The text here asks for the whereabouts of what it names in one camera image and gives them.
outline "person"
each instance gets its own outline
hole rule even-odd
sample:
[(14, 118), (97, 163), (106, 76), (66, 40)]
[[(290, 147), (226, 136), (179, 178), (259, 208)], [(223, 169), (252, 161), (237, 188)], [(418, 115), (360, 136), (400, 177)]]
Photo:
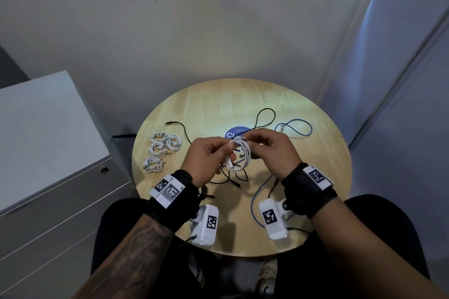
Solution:
[[(315, 229), (278, 255), (276, 298), (447, 298), (429, 281), (418, 235), (397, 206), (374, 195), (343, 202), (332, 187), (313, 190), (301, 181), (307, 164), (285, 134), (261, 128), (244, 137), (281, 180), (288, 206)], [(173, 174), (186, 187), (167, 209), (154, 198), (112, 204), (98, 228), (92, 275), (73, 298), (210, 298), (174, 233), (198, 210), (196, 187), (220, 173), (226, 156), (236, 159), (234, 148), (226, 138), (194, 140)]]

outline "cabinet drawer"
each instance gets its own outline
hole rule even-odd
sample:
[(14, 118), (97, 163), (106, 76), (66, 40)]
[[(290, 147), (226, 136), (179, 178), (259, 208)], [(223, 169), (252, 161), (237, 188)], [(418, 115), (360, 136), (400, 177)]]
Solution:
[(129, 197), (138, 197), (131, 182), (0, 259), (0, 293), (98, 229), (105, 210), (115, 201)]
[(69, 299), (89, 278), (97, 231), (1, 293), (1, 299)]
[[(101, 173), (101, 166), (109, 171)], [(0, 259), (128, 181), (109, 158), (5, 212), (0, 216)]]

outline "white filing cabinet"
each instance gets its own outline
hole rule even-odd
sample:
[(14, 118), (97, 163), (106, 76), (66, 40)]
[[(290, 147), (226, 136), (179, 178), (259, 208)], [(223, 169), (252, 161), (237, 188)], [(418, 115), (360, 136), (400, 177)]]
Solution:
[(93, 118), (66, 71), (0, 90), (0, 298), (70, 297), (103, 212), (138, 197)]

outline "tattoo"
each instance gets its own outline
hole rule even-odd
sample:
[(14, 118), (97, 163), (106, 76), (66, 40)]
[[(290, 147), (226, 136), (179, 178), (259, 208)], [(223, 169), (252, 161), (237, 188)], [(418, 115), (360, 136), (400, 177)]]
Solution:
[(143, 215), (73, 299), (146, 298), (172, 237), (168, 228)]

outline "hand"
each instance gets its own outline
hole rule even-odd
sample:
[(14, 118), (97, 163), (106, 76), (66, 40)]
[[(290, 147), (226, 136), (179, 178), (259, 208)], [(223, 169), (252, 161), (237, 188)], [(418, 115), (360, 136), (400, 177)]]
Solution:
[(301, 162), (293, 143), (283, 132), (256, 129), (243, 134), (251, 153), (260, 157), (279, 180), (285, 179)]
[(209, 137), (196, 138), (185, 155), (181, 169), (192, 176), (192, 183), (199, 187), (204, 186), (215, 174), (220, 175), (220, 164), (225, 163), (225, 157), (233, 161), (235, 144), (229, 143), (228, 138)]

